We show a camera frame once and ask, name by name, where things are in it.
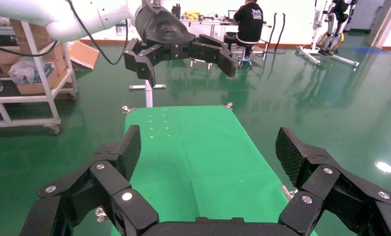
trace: black cable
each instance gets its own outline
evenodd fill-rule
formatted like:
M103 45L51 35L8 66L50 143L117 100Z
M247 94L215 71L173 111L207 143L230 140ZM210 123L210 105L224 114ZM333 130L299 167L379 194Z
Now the black cable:
M8 50L8 49L5 49L5 48L2 48L0 47L0 51L3 51L3 52L6 52L6 53L11 53L11 54L16 54L16 55L19 55L19 56L22 56L22 57L31 57L31 58L34 58L34 57L42 57L48 53L50 53L56 46L58 42L55 40L55 42L53 43L53 45L51 46L51 48L45 52L45 53L41 53L41 54L25 54L25 53L18 53L18 52L15 52L15 51L11 51L11 50Z
M268 46L267 46L266 52L265 52L266 54L268 53L268 49L269 49L269 47L271 46L273 31L275 31L275 26L276 26L276 15L277 15L277 13L275 12L275 14L273 15L273 27L272 27L272 31L271 31L271 36L269 37ZM263 57L263 53L257 53L256 56L258 56L258 57Z
M285 28L285 13L282 13L282 15L284 15L284 19L283 19L283 23L282 23L281 33L279 34L279 39L278 39L278 42L276 43L276 46L275 46L275 53L276 53L276 50L278 49L279 42L281 41L281 36L282 36L282 33L284 32L284 28Z
M124 43L124 48L123 48L123 51L121 52L121 55L119 57L119 59L115 62L115 63L112 63L108 58L107 56L105 55L105 53L103 52L103 50L101 50L100 46L97 44L97 42L94 40L94 38L91 36L90 32L88 31L88 29L85 27L84 23L81 21L81 19L79 18L77 12L75 11L75 8L74 8L74 5L72 4L71 0L67 0L68 3L69 3L69 6L71 7L71 10L72 12L74 13L75 17L77 18L79 24L82 26L82 28L84 29L84 31L87 33L88 37L90 37L92 43L97 47L97 49L101 52L101 54L103 55L103 57L106 59L106 61L111 64L111 65L117 65L118 62L121 60L121 58L123 57L123 51L126 49L126 46L127 46L127 42L128 42L128 35L129 35L129 29L128 29L128 23L127 23L127 19L126 19L126 42Z

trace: textured finger pad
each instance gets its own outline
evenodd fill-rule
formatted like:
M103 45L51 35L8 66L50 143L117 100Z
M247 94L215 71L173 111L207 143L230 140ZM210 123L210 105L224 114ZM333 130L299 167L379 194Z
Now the textured finger pad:
M276 157L281 162L293 186L297 185L298 174L304 161L304 157L296 147L296 144L301 145L302 143L289 128L281 128L279 130L275 143Z

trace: metal shelving cart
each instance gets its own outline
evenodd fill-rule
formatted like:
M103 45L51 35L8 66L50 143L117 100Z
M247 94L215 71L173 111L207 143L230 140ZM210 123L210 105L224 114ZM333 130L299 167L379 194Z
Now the metal shelving cart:
M37 51L36 44L33 39L33 34L30 30L30 26L26 22L22 22L23 30L26 33L26 38L28 40L32 54L39 54L48 51L52 44L48 45L40 52ZM66 63L68 65L67 74L64 76L60 84L51 89L49 87L45 71L44 71L44 61L42 57L34 57L34 62L38 69L40 79L42 81L43 88L45 90L44 95L20 95L17 90L0 93L0 114L3 120L0 120L0 128L2 127L15 127L15 126L32 126L32 125L41 125L51 129L53 134L59 134L60 132L60 118L58 110L55 105L55 97L59 93L70 93L74 100L78 97L78 87L76 83L75 73L72 68L72 63L69 57L69 51L66 43L61 43L63 45L63 50L65 53ZM63 88L68 79L72 80L72 88ZM1 81L10 82L10 78L0 78ZM31 118L31 119L11 119L7 110L5 109L4 104L6 103L34 103L34 102L47 102L52 112L52 118Z

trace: yellow object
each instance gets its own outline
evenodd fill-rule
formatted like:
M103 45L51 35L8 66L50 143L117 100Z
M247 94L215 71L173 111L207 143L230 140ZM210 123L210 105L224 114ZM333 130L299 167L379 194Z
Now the yellow object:
M326 38L327 38L327 32L323 33L323 34L321 35L321 37L320 37L320 40L318 40L318 45L319 45L319 47L322 47L322 46L323 46L324 40L325 40ZM337 45L333 48L333 50L337 50L337 49L340 47L340 45L341 45L341 43L342 43L343 41L344 41L344 34L341 33L341 40L340 40L340 42L337 43Z
M200 16L199 11L186 11L184 12L184 16L186 16L190 20L198 20L198 16Z

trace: black hoodie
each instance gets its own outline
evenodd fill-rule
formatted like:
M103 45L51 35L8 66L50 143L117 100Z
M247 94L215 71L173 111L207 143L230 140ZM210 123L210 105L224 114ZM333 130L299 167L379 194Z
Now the black hoodie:
M235 13L234 18L239 22L237 39L240 42L259 42L263 26L263 11L257 3L246 4Z

